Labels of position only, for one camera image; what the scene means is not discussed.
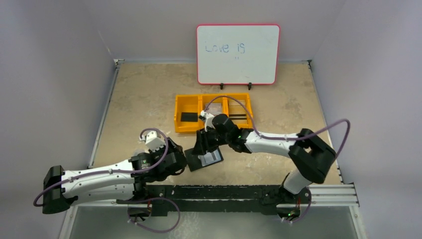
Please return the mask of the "black leather card holder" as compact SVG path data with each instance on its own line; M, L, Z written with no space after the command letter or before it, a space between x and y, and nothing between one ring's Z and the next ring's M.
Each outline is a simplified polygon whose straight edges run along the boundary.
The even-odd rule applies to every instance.
M219 148L213 152L207 152L205 155L194 155L193 148L190 148L185 150L184 154L187 160L187 165L191 172L211 166L224 160Z

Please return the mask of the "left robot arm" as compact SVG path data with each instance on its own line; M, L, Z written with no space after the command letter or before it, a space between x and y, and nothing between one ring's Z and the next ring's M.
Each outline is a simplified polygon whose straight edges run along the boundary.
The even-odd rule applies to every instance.
M182 146L171 138L149 141L149 150L113 165L86 170L50 167L43 180L43 214L56 214L78 204L117 200L144 203L153 193L147 183L181 174L187 166Z

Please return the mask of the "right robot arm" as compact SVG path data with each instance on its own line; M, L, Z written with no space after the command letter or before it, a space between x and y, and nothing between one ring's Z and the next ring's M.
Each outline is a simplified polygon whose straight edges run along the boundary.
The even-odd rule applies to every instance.
M205 126L196 132L192 155L206 155L227 145L238 153L269 153L291 159L296 169L286 176L279 190L280 198L287 203L308 185L324 183L335 161L335 151L307 128L295 134L271 134L238 127L225 114L202 111L199 119Z

